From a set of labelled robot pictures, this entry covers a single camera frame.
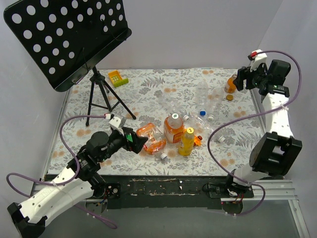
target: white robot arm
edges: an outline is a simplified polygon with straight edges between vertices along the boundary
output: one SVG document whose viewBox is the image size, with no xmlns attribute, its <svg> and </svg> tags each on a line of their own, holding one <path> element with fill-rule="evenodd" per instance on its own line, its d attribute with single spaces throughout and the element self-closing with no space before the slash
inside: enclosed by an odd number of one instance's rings
<svg viewBox="0 0 317 238">
<path fill-rule="evenodd" d="M 290 71 L 290 64 L 281 60 L 273 60 L 267 70 L 266 54 L 248 56 L 251 60 L 250 67 L 238 70 L 234 84 L 240 91 L 243 89 L 243 81 L 246 79 L 246 89 L 259 88 L 262 95 L 262 104 L 265 111 L 283 106 L 288 102 L 289 90 L 283 86 L 285 77 Z M 233 171 L 238 178 L 247 181 L 248 184 L 227 177 L 226 185 L 229 191 L 244 193 L 251 183 L 276 175 L 285 175 L 302 149 L 302 142 L 296 140 L 290 129 L 288 121 L 288 108 L 266 114 L 266 134 L 255 146 L 250 155 L 250 162 Z"/>
<path fill-rule="evenodd" d="M 56 185 L 70 180 L 76 172 L 75 159 L 41 191 L 26 201 L 12 203 L 7 209 L 12 221 L 23 238 L 37 238 L 52 220 L 76 203 L 85 198 L 116 196 L 114 189 L 109 188 L 104 179 L 97 173 L 100 162 L 110 158 L 120 148 L 139 153 L 148 140 L 139 137 L 131 128 L 124 127 L 125 118 L 107 114 L 112 133 L 108 136 L 103 131 L 96 132 L 77 154 L 80 170 L 77 177 L 65 185 Z"/>
</svg>

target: bottle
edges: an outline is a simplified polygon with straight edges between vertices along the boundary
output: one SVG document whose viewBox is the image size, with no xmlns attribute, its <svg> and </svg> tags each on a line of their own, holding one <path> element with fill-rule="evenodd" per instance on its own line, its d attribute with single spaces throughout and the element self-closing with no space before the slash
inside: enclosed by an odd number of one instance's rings
<svg viewBox="0 0 317 238">
<path fill-rule="evenodd" d="M 182 139 L 179 143 L 178 153 L 182 156 L 188 156 L 191 154 L 194 148 L 194 129 L 189 127 L 184 132 Z"/>
<path fill-rule="evenodd" d="M 201 81 L 196 86 L 196 104 L 197 110 L 201 116 L 206 115 L 208 98 L 208 84 Z"/>
<path fill-rule="evenodd" d="M 225 141 L 225 138 L 222 135 L 219 135 L 218 133 L 216 133 L 212 138 L 214 142 L 222 143 Z"/>
<path fill-rule="evenodd" d="M 168 158 L 167 152 L 165 152 L 165 148 L 166 148 L 166 147 L 164 147 L 164 148 L 160 151 L 159 157 L 160 157 L 161 160 L 166 160 L 166 159 Z"/>
<path fill-rule="evenodd" d="M 214 131 L 209 121 L 206 121 L 203 117 L 194 113 L 190 113 L 186 125 L 192 127 L 196 133 L 203 133 L 203 131 L 207 130 L 209 134 L 211 134 Z"/>
<path fill-rule="evenodd" d="M 209 121 L 215 120 L 216 117 L 218 117 L 221 109 L 223 101 L 223 90 L 216 88 L 211 93 L 211 100 L 208 101 L 208 107 L 207 107 L 207 119 Z"/>
<path fill-rule="evenodd" d="M 183 120 L 174 113 L 164 121 L 164 135 L 169 143 L 177 143 L 181 140 L 184 133 Z"/>
<path fill-rule="evenodd" d="M 168 94 L 162 94 L 158 97 L 158 102 L 167 110 L 169 115 L 177 113 L 183 121 L 187 121 L 189 116 L 183 106 L 181 106 L 177 100 Z"/>
<path fill-rule="evenodd" d="M 166 139 L 162 132 L 153 124 L 149 123 L 137 130 L 138 136 L 147 136 L 149 139 L 143 148 L 146 152 L 153 155 L 155 152 L 163 149 L 166 145 Z"/>
<path fill-rule="evenodd" d="M 237 75 L 234 74 L 232 75 L 228 81 L 227 81 L 227 84 L 226 86 L 224 87 L 224 90 L 227 92 L 227 93 L 234 93 L 237 89 L 236 85 L 233 84 L 233 81 L 237 78 Z"/>
</svg>

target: clear plastic bottle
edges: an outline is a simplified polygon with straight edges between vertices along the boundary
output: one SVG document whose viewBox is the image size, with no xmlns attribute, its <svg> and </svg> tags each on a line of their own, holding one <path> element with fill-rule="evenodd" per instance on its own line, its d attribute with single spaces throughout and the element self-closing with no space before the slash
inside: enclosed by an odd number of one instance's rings
<svg viewBox="0 0 317 238">
<path fill-rule="evenodd" d="M 166 160 L 166 159 L 168 159 L 168 155 L 167 155 L 167 152 L 166 152 L 165 148 L 166 148 L 166 147 L 164 147 L 164 148 L 162 149 L 162 151 L 160 152 L 160 154 L 159 154 L 159 157 L 160 157 L 161 160 Z"/>
<path fill-rule="evenodd" d="M 213 121 L 219 116 L 221 105 L 223 102 L 223 90 L 216 88 L 211 93 L 211 99 L 208 101 L 207 106 L 207 119 Z"/>
<path fill-rule="evenodd" d="M 196 131 L 208 131 L 208 137 L 211 135 L 211 133 L 214 131 L 215 127 L 211 125 L 210 121 L 205 120 L 201 116 L 190 114 L 188 125 L 192 127 Z M 225 137 L 221 136 L 219 133 L 216 133 L 212 137 L 213 141 L 222 143 L 225 140 Z"/>
<path fill-rule="evenodd" d="M 208 99 L 208 84 L 201 81 L 196 86 L 196 104 L 197 110 L 201 116 L 206 115 Z"/>
<path fill-rule="evenodd" d="M 158 102 L 163 106 L 165 110 L 167 110 L 169 115 L 177 113 L 183 119 L 183 121 L 188 120 L 189 116 L 186 112 L 186 109 L 181 106 L 175 98 L 171 97 L 168 94 L 162 94 L 158 98 Z"/>
</svg>

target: blue bottle cap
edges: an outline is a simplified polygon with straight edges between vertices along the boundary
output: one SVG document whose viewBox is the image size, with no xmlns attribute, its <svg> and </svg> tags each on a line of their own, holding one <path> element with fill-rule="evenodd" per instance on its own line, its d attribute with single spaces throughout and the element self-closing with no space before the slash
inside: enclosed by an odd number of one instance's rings
<svg viewBox="0 0 317 238">
<path fill-rule="evenodd" d="M 199 111 L 199 114 L 200 114 L 201 116 L 204 116 L 204 115 L 206 115 L 206 111 L 205 111 L 205 110 L 200 110 L 200 111 Z"/>
</svg>

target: orange juice bottle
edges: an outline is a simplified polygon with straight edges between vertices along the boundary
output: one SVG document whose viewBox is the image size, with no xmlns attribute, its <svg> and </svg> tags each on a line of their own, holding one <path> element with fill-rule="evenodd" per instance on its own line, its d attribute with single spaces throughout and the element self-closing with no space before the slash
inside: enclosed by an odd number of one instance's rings
<svg viewBox="0 0 317 238">
<path fill-rule="evenodd" d="M 169 143 L 177 143 L 181 140 L 184 133 L 183 120 L 174 113 L 164 121 L 164 135 Z"/>
<path fill-rule="evenodd" d="M 144 144 L 143 148 L 146 152 L 149 154 L 154 154 L 158 150 L 164 148 L 166 145 L 166 139 L 164 138 L 164 135 L 162 132 L 160 132 L 157 127 L 149 123 L 137 130 L 138 136 L 147 136 L 149 139 Z"/>
<path fill-rule="evenodd" d="M 236 91 L 237 87 L 236 85 L 233 84 L 233 81 L 237 78 L 237 75 L 234 74 L 232 75 L 228 81 L 227 81 L 227 84 L 224 88 L 224 90 L 227 92 L 227 93 L 234 93 L 234 91 Z"/>
</svg>

